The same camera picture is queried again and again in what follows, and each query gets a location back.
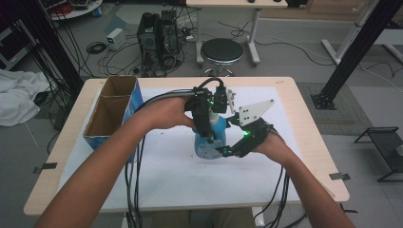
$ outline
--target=white cloth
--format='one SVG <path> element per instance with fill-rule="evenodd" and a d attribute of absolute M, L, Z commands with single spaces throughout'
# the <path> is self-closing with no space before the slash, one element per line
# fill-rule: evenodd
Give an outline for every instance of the white cloth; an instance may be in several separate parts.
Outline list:
<path fill-rule="evenodd" d="M 13 126 L 34 117 L 39 107 L 33 100 L 36 94 L 48 87 L 48 80 L 42 72 L 0 69 L 0 125 Z"/>

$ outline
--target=blue object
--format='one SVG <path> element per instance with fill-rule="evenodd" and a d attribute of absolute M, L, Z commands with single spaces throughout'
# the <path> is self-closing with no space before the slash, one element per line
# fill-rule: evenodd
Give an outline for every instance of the blue object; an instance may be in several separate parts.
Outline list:
<path fill-rule="evenodd" d="M 206 138 L 202 138 L 197 130 L 193 130 L 196 133 L 195 136 L 195 152 L 198 157 L 206 160 L 214 160 L 222 157 L 221 153 L 216 150 L 217 147 L 226 146 L 226 136 L 225 136 L 225 128 L 226 128 L 226 120 L 218 116 L 218 118 L 212 122 L 211 128 L 216 134 L 216 139 L 213 143 L 208 143 Z"/>

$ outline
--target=floor mat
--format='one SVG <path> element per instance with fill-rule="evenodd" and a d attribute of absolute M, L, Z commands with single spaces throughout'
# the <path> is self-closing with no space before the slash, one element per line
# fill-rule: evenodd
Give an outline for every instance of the floor mat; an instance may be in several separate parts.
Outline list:
<path fill-rule="evenodd" d="M 325 84 L 297 83 L 297 86 L 320 134 L 357 136 L 373 126 L 347 85 L 334 99 L 336 110 L 319 110 L 314 106 L 311 95 L 317 95 Z"/>

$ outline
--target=stool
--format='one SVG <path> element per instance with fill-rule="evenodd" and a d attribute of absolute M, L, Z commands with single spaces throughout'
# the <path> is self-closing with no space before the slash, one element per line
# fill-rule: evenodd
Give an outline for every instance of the stool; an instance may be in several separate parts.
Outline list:
<path fill-rule="evenodd" d="M 235 76 L 223 66 L 232 65 L 242 55 L 242 46 L 233 40 L 217 38 L 205 42 L 201 46 L 201 57 L 216 67 L 207 69 L 202 76 L 208 73 L 208 76 L 220 77 L 223 71 L 229 73 L 226 76 Z"/>

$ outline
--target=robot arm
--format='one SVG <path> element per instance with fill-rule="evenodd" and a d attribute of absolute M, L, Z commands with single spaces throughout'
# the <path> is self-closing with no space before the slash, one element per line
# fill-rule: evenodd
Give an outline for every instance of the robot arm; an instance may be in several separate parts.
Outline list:
<path fill-rule="evenodd" d="M 274 101 L 251 104 L 240 107 L 240 112 L 227 119 L 227 122 L 237 125 L 243 131 L 243 138 L 233 146 L 223 146 L 216 148 L 223 157 L 236 156 L 242 158 L 246 156 L 259 144 L 264 142 L 267 134 L 277 131 L 272 124 L 267 123 L 261 115 L 273 105 Z"/>

